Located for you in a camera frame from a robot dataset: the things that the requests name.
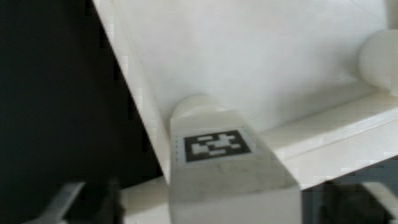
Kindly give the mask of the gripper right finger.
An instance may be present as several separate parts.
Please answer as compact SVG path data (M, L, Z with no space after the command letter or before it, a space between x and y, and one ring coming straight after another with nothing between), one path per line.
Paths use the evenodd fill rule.
M388 224L398 224L398 196L381 182L365 182L363 186L392 215Z

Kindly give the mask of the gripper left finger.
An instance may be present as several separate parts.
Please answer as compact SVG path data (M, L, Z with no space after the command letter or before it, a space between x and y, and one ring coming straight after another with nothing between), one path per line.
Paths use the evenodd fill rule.
M72 209L84 186L84 182L68 182L63 185L40 217L27 221L24 224L68 224L65 217Z

